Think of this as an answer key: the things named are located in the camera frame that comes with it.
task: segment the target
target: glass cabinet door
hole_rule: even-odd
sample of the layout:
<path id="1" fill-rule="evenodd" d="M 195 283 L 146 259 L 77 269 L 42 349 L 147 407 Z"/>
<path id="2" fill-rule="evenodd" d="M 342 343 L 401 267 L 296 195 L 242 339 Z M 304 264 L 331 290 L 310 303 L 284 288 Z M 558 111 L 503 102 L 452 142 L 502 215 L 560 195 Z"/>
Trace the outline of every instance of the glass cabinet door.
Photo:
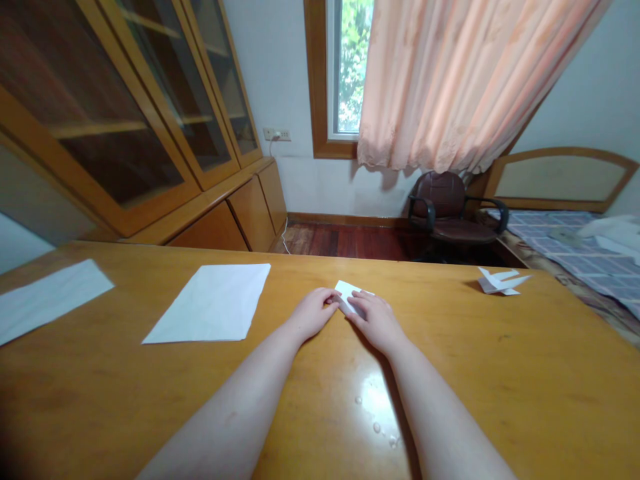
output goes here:
<path id="1" fill-rule="evenodd" d="M 240 170 L 195 42 L 184 32 L 188 22 L 180 4 L 104 0 L 101 5 L 202 189 Z"/>
<path id="2" fill-rule="evenodd" d="M 205 66 L 219 90 L 240 165 L 245 167 L 258 160 L 262 152 L 235 58 L 233 41 L 227 30 L 224 7 L 219 0 L 182 0 L 182 4 L 199 40 Z"/>
<path id="3" fill-rule="evenodd" d="M 199 189 L 126 58 L 106 53 L 86 13 L 72 0 L 0 3 L 0 128 L 130 236 Z"/>

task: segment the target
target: checkered bedsheet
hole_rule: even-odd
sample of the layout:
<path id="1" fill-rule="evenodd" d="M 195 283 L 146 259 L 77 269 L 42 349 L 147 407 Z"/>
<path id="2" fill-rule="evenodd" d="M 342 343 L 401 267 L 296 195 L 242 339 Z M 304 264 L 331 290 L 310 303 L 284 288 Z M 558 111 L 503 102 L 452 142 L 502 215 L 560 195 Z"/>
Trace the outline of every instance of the checkered bedsheet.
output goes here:
<path id="1" fill-rule="evenodd" d="M 496 209 L 487 213 L 500 218 Z M 640 267 L 632 258 L 600 248 L 593 237 L 584 239 L 581 248 L 573 248 L 548 236 L 554 227 L 577 231 L 598 218 L 600 215 L 583 211 L 512 210 L 507 228 L 592 289 L 624 304 L 640 319 Z"/>

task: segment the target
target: curtain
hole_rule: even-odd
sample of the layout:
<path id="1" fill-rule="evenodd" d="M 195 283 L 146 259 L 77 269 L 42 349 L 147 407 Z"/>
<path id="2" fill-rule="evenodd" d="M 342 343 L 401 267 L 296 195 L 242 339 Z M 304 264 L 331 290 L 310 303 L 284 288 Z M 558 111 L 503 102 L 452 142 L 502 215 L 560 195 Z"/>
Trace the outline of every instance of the curtain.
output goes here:
<path id="1" fill-rule="evenodd" d="M 376 0 L 358 162 L 486 170 L 610 3 Z"/>

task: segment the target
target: wooden headboard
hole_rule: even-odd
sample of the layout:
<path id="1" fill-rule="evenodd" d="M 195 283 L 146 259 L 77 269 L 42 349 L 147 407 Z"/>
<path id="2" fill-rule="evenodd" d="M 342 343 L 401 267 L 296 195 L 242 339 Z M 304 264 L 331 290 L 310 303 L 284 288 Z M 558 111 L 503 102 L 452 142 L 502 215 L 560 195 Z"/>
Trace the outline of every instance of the wooden headboard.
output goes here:
<path id="1" fill-rule="evenodd" d="M 498 158 L 474 179 L 468 192 L 502 200 L 514 209 L 604 213 L 638 166 L 633 160 L 604 150 L 531 150 Z"/>

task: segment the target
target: wooden floor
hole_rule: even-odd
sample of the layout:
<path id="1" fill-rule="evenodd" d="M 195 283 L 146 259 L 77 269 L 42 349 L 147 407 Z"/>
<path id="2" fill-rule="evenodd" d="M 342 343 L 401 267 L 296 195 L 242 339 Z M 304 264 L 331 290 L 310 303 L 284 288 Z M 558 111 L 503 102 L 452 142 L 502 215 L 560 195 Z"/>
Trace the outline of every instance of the wooden floor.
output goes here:
<path id="1" fill-rule="evenodd" d="M 292 255 L 396 261 L 422 257 L 432 241 L 428 235 L 412 229 L 296 222 L 289 222 L 285 240 Z M 282 240 L 271 251 L 287 252 Z M 452 257 L 470 265 L 505 266 L 503 260 L 484 245 L 456 251 Z"/>

